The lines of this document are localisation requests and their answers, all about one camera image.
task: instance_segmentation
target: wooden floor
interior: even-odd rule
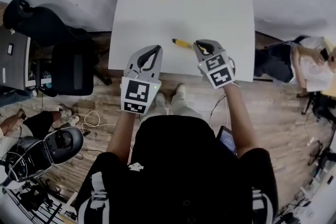
[[[100,37],[104,46],[109,45],[109,34]],[[118,72],[107,70],[108,56],[100,62],[101,71],[110,76],[118,76]],[[170,95],[176,86],[183,82],[187,85],[188,105],[200,113],[209,122],[211,110],[218,98],[223,94],[221,90],[214,90],[202,81],[201,77],[162,74],[162,91]],[[93,94],[88,97],[55,98],[43,97],[44,110],[54,110],[58,103],[64,103],[80,116],[77,126],[80,128],[85,115],[91,110],[99,113],[100,123],[117,123],[120,114],[120,73],[119,77],[112,77],[113,84],[104,86],[95,78]],[[307,166],[312,146],[307,146],[312,137],[321,140],[325,145],[331,139],[331,124],[325,121],[316,122],[313,114],[300,114],[306,100],[296,98],[297,90],[293,86],[275,86],[270,82],[241,82],[241,90],[254,124],[261,140],[272,159],[278,184],[279,202],[284,205],[293,199],[301,185],[311,179],[312,167]],[[33,116],[41,111],[41,98],[33,98],[6,106],[0,109],[0,121],[12,115],[19,107],[26,111],[27,116]],[[97,117],[91,115],[87,121],[96,124]],[[213,113],[211,125],[215,133],[221,125],[226,123],[225,102],[222,101]],[[135,123],[134,137],[139,128],[139,120]],[[84,148],[104,151],[113,135],[113,126],[89,128],[91,134],[85,138]],[[74,191],[78,191],[89,168],[99,152],[81,151],[84,159],[73,158],[65,164],[52,167],[45,175],[51,185],[61,189],[61,194],[68,198]]]

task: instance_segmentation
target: black shirt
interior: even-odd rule
[[[274,215],[278,209],[268,152],[256,148],[238,159],[197,118],[147,119],[136,134],[131,166],[112,153],[100,154],[76,199],[77,212],[91,197],[90,176],[99,171],[110,223],[251,223],[253,189],[269,198]]]

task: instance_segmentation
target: person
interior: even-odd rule
[[[255,50],[254,75],[264,73],[284,83],[297,84],[303,95],[331,86],[336,72],[334,50],[328,55],[322,37],[301,36],[293,42]]]
[[[64,118],[65,122],[71,126],[74,126],[79,121],[79,116],[72,115],[72,111],[68,107],[60,104],[56,107],[56,111],[42,111],[35,116],[27,118],[19,129],[13,131],[14,126],[23,115],[25,115],[25,111],[19,109],[15,115],[8,117],[0,124],[0,156],[3,157],[18,143],[20,138],[25,136],[44,139],[52,124],[61,118]]]
[[[163,94],[141,122],[122,111],[105,153],[84,180],[75,208],[88,223],[271,223],[278,209],[269,153],[260,147],[240,89],[224,86],[237,155],[187,106],[186,86]]]

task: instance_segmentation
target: black office chair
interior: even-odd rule
[[[90,95],[93,92],[93,75],[105,85],[112,81],[105,79],[95,68],[99,57],[109,50],[96,55],[91,35],[81,28],[72,28],[49,8],[32,8],[24,0],[12,0],[4,13],[4,26],[14,29],[40,46],[54,46],[52,59],[37,59],[32,68],[36,86],[46,95]],[[51,74],[52,88],[41,85],[45,72]]]

